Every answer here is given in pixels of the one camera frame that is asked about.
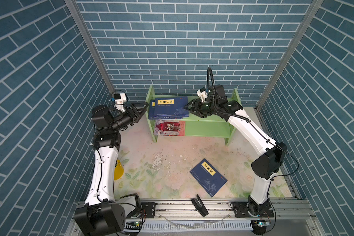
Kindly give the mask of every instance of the yellow title label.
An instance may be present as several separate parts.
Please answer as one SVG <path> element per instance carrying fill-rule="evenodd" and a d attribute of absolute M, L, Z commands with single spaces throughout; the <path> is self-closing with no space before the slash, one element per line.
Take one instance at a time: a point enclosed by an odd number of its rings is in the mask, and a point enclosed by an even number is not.
<path fill-rule="evenodd" d="M 174 99 L 158 100 L 157 105 L 160 105 L 160 104 L 174 104 Z"/>
<path fill-rule="evenodd" d="M 214 175 L 216 172 L 211 168 L 206 162 L 202 163 L 202 166 L 211 174 Z"/>

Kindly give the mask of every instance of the green bookshelf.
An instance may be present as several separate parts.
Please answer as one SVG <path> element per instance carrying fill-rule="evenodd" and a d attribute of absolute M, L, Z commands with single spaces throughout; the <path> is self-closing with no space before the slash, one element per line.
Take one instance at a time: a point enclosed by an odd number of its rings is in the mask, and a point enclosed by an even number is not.
<path fill-rule="evenodd" d="M 155 90 L 151 85 L 149 87 L 146 102 L 151 104 L 151 100 L 155 100 L 157 97 L 175 97 L 171 95 L 158 95 L 155 94 Z M 191 101 L 194 98 L 198 98 L 198 96 L 188 96 L 188 100 Z M 228 98 L 228 101 L 236 100 L 241 104 L 239 94 L 237 93 L 237 89 L 233 89 L 231 98 Z M 155 120 L 148 119 L 148 111 L 146 111 L 146 118 L 149 125 L 149 129 L 151 131 L 152 139 L 156 143 L 158 135 L 153 135 Z M 231 142 L 232 136 L 235 133 L 236 129 L 233 125 L 230 125 L 223 118 L 219 116 L 212 115 L 207 118 L 200 118 L 193 114 L 190 114 L 189 117 L 183 118 L 185 121 L 185 136 L 200 136 L 200 137 L 221 137 L 224 138 L 226 146 L 228 146 Z"/>

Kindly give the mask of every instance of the blue brick wall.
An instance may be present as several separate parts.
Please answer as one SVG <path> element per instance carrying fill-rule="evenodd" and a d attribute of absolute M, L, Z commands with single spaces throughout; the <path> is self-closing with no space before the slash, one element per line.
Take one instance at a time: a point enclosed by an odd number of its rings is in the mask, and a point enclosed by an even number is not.
<path fill-rule="evenodd" d="M 113 84 L 131 101 L 149 85 L 196 95 L 208 66 L 255 106 L 311 0 L 80 1 Z"/>
<path fill-rule="evenodd" d="M 262 114 L 325 233 L 354 235 L 354 0 L 324 0 Z"/>
<path fill-rule="evenodd" d="M 65 233 L 107 96 L 63 0 L 0 0 L 0 236 Z"/>

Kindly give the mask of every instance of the floral tablecloth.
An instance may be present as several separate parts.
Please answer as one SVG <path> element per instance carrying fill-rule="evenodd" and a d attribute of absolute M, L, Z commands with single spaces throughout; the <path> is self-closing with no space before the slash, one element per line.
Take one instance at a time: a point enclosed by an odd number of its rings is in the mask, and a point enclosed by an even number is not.
<path fill-rule="evenodd" d="M 252 190 L 254 172 L 250 165 L 257 157 L 250 143 L 236 132 L 226 147 L 223 138 L 160 136 L 153 143 L 145 117 L 121 132 L 118 159 L 123 176 L 115 181 L 114 195 L 138 193 L 141 198 L 210 198 L 189 171 L 206 158 L 228 182 L 215 194 L 217 198 L 247 197 Z M 270 187 L 270 197 L 291 197 L 283 177 Z"/>

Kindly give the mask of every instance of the yellow bucket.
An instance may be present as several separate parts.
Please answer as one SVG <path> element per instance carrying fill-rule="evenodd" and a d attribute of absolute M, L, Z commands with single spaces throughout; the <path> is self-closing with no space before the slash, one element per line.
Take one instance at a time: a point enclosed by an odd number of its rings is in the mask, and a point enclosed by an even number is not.
<path fill-rule="evenodd" d="M 114 180 L 119 179 L 123 175 L 123 166 L 121 165 L 121 161 L 117 160 L 114 168 Z"/>

